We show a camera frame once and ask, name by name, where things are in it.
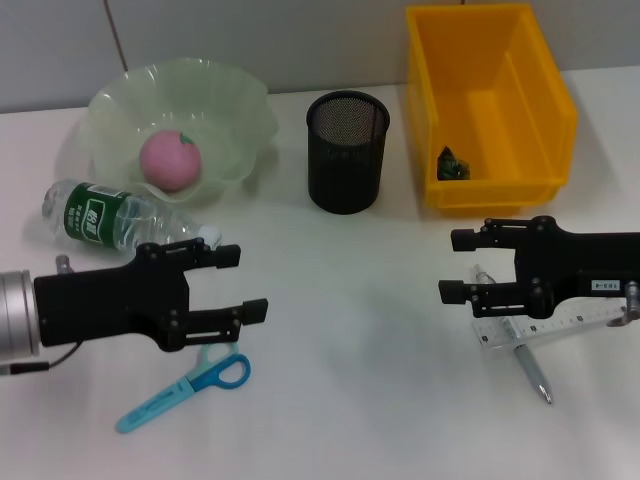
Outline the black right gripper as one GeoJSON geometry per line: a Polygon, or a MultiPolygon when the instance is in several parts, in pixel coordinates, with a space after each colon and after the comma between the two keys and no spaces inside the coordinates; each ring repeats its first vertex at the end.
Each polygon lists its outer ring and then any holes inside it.
{"type": "Polygon", "coordinates": [[[487,218],[478,231],[454,229],[450,238],[455,252],[515,249],[518,285],[439,281],[442,303],[469,303],[475,318],[522,315],[524,295],[526,314],[546,319],[566,300],[623,298],[628,283],[639,283],[637,232],[572,233],[560,228],[554,218],[538,216],[487,218]]]}

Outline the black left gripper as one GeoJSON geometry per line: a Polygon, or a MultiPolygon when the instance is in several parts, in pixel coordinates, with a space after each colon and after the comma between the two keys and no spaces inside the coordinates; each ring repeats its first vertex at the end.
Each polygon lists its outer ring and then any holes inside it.
{"type": "MultiPolygon", "coordinates": [[[[149,337],[165,352],[186,345],[189,288],[185,271],[235,268],[238,245],[213,248],[203,238],[144,244],[115,268],[42,276],[34,280],[41,343],[46,347],[126,334],[149,337]]],[[[187,345],[235,343],[243,326],[261,324],[266,298],[190,312],[187,345]]]]}

